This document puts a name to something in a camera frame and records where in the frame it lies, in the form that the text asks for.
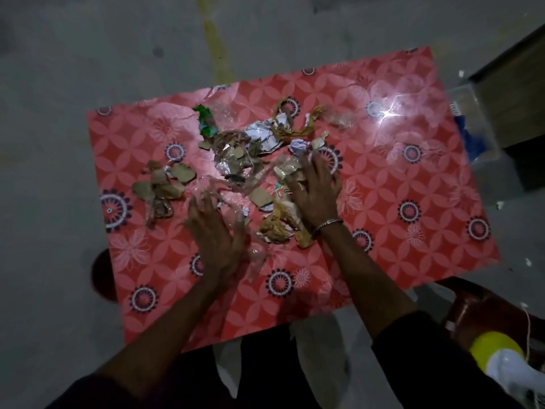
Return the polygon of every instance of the patterned tablecloth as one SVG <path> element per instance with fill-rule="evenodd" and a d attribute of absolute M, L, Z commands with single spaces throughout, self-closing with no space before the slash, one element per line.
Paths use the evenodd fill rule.
<path fill-rule="evenodd" d="M 296 126 L 320 103 L 350 116 L 349 129 L 318 124 L 318 135 L 329 131 L 320 153 L 340 172 L 345 224 L 401 288 L 498 259 L 428 48 L 100 108 L 88 115 L 89 133 L 127 341 L 202 275 L 197 247 L 180 226 L 184 204 L 174 202 L 174 217 L 148 229 L 131 185 L 147 178 L 141 171 L 150 158 L 219 176 L 212 152 L 197 146 L 195 105 L 209 104 L 220 128 L 244 128 L 271 117 L 282 97 Z M 264 186 L 274 193 L 276 183 L 270 176 Z M 256 228 L 262 213 L 238 199 Z M 254 282 L 243 279 L 212 305 L 186 350 L 351 304 L 327 247 L 301 250 L 292 238 L 270 253 Z"/>

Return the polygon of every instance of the bracelet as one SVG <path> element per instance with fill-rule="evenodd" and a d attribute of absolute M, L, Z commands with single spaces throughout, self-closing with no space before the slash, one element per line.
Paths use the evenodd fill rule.
<path fill-rule="evenodd" d="M 316 227 L 316 229 L 314 230 L 314 233 L 312 233 L 312 238 L 314 238 L 316 236 L 316 234 L 320 231 L 320 229 L 322 229 L 323 227 L 326 227 L 328 225 L 335 224 L 336 222 L 340 222 L 342 224 L 344 222 L 344 219 L 335 218 L 335 219 L 330 219 L 330 220 L 327 220 L 325 222 L 322 222 L 320 225 L 318 225 Z"/>

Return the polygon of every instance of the transparent plastic box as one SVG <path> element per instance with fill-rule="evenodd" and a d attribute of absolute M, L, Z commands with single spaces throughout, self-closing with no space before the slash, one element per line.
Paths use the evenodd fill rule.
<path fill-rule="evenodd" d="M 447 90 L 446 93 L 450 100 L 450 109 L 453 116 L 465 116 L 466 118 L 465 128 L 471 139 L 469 141 L 464 140 L 464 137 L 462 139 L 471 165 L 478 167 L 487 161 L 496 160 L 500 157 L 500 148 L 495 138 L 494 130 L 492 130 L 492 126 L 486 118 L 485 111 L 475 95 L 473 86 L 465 84 Z"/>

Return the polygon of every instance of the tabletop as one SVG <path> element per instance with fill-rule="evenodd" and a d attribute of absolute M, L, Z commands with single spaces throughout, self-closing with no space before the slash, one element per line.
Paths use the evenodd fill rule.
<path fill-rule="evenodd" d="M 88 114 L 105 227 L 126 341 L 152 324 L 202 276 L 200 256 L 174 217 L 145 225 L 146 206 L 131 186 L 150 159 L 182 161 L 202 176 L 220 177 L 202 140 L 199 103 L 210 106 L 221 129 L 265 120 L 287 98 L 295 124 L 319 104 L 346 123 L 319 149 L 339 172 L 339 215 L 354 239 L 401 288 L 436 281 L 498 260 L 491 229 L 475 189 L 429 48 L 378 58 L 305 68 L 255 81 L 200 89 Z M 278 152 L 287 152 L 285 148 Z M 273 175 L 262 185 L 278 196 Z M 263 213 L 248 206 L 249 227 Z M 270 244 L 256 278 L 243 278 L 212 305 L 184 350 L 218 343 L 277 324 L 351 304 L 326 246 L 302 250 L 292 238 Z"/>

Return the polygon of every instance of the hand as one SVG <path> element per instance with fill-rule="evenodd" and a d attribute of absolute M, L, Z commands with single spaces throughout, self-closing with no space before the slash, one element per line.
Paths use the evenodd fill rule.
<path fill-rule="evenodd" d="M 337 172 L 331 175 L 326 161 L 317 152 L 312 153 L 311 162 L 305 156 L 300 161 L 309 183 L 308 189 L 301 189 L 291 176 L 286 177 L 286 183 L 303 219 L 316 228 L 327 220 L 338 218 L 337 196 L 342 183 Z"/>
<path fill-rule="evenodd" d="M 212 204 L 209 192 L 205 192 L 202 205 L 201 210 L 195 197 L 190 199 L 188 218 L 184 225 L 199 248 L 203 265 L 202 279 L 214 287 L 224 289 L 235 275 L 244 253 L 244 216 L 242 212 L 238 214 L 231 237 L 221 213 Z"/>

